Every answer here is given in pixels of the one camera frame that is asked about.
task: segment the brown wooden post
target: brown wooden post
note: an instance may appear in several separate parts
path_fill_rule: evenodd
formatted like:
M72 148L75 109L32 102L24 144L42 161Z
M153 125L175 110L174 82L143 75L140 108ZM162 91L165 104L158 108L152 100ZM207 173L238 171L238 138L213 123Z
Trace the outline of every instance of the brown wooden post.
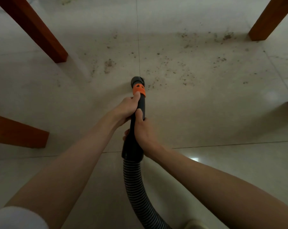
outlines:
M49 132L0 116L0 143L45 148Z
M68 53L26 0L0 0L0 6L55 62L65 62Z
M288 14L288 0L271 0L249 31L252 41L265 40Z

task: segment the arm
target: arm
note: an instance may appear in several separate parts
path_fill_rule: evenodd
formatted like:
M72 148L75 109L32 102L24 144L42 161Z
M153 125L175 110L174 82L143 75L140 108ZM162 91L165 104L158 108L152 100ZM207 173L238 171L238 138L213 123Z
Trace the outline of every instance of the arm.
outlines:
M230 228L288 228L288 206L256 186L159 145L136 111L135 137L144 153Z
M138 92L133 98L125 98L87 135L25 184L5 206L29 209L40 215L50 229L61 228L113 133L134 113L139 98Z

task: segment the person's right arm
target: person's right arm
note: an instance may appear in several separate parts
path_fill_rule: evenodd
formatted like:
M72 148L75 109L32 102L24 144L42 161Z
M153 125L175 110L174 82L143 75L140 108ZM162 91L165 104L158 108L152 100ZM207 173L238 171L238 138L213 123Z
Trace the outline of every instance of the person's right arm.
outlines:
M238 177L165 149L142 111L136 111L135 137L147 157L161 165L229 228L288 228L288 206Z

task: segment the forearm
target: forearm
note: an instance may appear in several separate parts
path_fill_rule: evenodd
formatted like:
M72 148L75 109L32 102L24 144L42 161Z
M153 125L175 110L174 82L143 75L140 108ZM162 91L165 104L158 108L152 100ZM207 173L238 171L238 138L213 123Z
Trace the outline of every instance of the forearm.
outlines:
M6 206L27 208L53 228L61 228L82 193L117 120L105 115L81 140L24 185Z
M288 206L254 185L161 146L149 157L228 227L288 228Z

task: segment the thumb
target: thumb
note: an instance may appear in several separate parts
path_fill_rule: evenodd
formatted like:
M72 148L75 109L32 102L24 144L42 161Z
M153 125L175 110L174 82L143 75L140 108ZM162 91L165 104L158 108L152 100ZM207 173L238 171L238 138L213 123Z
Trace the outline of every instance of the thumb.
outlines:
M136 92L136 93L134 93L134 95L133 95L132 101L138 103L139 100L140 100L140 97L141 97L140 92Z
M143 112L140 108L135 111L135 121L142 122L143 121Z

